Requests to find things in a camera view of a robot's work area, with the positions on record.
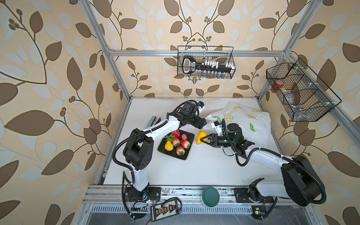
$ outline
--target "square black plate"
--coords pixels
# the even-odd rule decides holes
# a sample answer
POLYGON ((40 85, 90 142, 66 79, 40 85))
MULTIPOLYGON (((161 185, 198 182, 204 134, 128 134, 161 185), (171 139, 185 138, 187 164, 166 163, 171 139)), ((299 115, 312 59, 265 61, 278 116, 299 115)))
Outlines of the square black plate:
MULTIPOLYGON (((188 140, 190 142, 190 144, 192 145, 193 144, 193 141, 194 141, 194 137, 195 135, 193 133, 189 133, 189 132, 186 132, 186 131, 183 131, 183 130, 179 130, 180 131, 180 137, 179 137, 179 140, 181 141, 181 136, 183 134, 186 134, 187 138, 186 140, 188 140)), ((178 156, 177 153, 176 153, 176 147, 174 146, 174 149, 171 150, 171 151, 168 151, 165 149, 165 144, 166 144, 166 139, 163 138, 160 145, 159 145, 159 148, 158 148, 158 151, 161 152, 161 153, 164 153, 166 155, 169 155, 169 156, 172 156, 172 157, 175 157, 175 158, 178 158, 178 159, 182 159, 182 160, 186 160, 186 158, 188 157, 188 154, 189 154, 189 151, 191 149, 191 146, 188 148, 188 149, 185 149, 185 154, 182 155, 182 156, 178 156)))

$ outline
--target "plastic bag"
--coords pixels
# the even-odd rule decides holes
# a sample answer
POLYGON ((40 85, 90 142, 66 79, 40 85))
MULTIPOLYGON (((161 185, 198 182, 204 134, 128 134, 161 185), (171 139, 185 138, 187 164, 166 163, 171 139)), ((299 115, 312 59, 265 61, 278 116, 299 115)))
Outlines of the plastic bag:
POLYGON ((229 102, 226 108, 206 117, 207 120, 218 120, 219 122, 223 118, 225 118, 226 125, 237 123, 245 139, 267 148, 268 139, 271 137, 270 115, 267 112, 261 112, 235 102, 229 102))

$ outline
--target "black tool holder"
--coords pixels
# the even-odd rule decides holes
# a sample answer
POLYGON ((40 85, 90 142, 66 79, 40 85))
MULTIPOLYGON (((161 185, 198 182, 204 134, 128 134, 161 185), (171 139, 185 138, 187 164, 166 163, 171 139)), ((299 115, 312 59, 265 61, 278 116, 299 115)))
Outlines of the black tool holder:
POLYGON ((293 122, 315 122, 341 103, 339 96, 301 58, 267 69, 266 79, 293 122), (316 76, 315 82, 305 69, 316 76))
POLYGON ((231 79, 235 73, 233 47, 208 46, 177 47, 177 74, 197 78, 231 79), (184 66, 184 60, 191 62, 184 66))

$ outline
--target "white tabletop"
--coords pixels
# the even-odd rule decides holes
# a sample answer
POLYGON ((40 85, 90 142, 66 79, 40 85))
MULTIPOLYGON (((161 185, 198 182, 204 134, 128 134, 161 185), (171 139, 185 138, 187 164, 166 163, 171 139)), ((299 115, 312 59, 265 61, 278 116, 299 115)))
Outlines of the white tabletop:
MULTIPOLYGON (((124 127, 121 131, 118 143, 130 136, 133 129, 145 129, 152 116, 166 118, 167 112, 172 112, 178 105, 186 101, 184 98, 134 98, 126 116, 124 127)), ((205 109, 200 117, 205 118, 210 113, 225 108, 230 101, 250 108, 258 109, 259 105, 254 98, 194 98, 202 101, 205 109)), ((221 148, 213 148, 206 144, 195 143, 199 129, 188 124, 180 128, 195 135, 189 155, 186 160, 180 160, 163 153, 157 149, 161 140, 154 143, 153 156, 147 170, 150 185, 209 185, 209 186, 246 186, 258 178, 281 179, 282 176, 275 171, 254 161, 240 167, 235 156, 226 156, 221 148)), ((205 130, 207 134, 216 133, 215 130, 205 130)), ((122 151, 125 144, 116 153, 116 158, 126 163, 122 151)), ((268 148, 279 152, 272 137, 268 140, 268 148)), ((122 172, 125 171, 131 179, 129 170, 111 161, 104 184, 121 185, 122 172)))

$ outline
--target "floral wallpaper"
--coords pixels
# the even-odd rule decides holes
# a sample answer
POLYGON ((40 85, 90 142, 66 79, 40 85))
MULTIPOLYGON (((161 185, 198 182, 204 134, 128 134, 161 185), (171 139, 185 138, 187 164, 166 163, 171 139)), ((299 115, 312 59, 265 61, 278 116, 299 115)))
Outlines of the floral wallpaper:
POLYGON ((171 45, 282 50, 307 0, 90 0, 107 44, 121 50, 171 45))
POLYGON ((266 82, 265 70, 274 57, 235 57, 232 79, 209 79, 177 74, 177 60, 163 57, 116 57, 120 73, 132 96, 257 96, 266 82))
POLYGON ((0 224, 71 224, 122 91, 76 1, 0 0, 0 27, 0 224))
MULTIPOLYGON (((293 54, 303 59, 335 91, 342 99, 337 107, 360 126, 359 21, 359 1, 324 0, 293 54)), ((317 122, 290 122, 273 90, 267 92, 262 104, 270 113, 285 154, 305 155, 325 184, 327 201, 319 205, 325 223, 360 224, 359 146, 330 113, 317 122)))

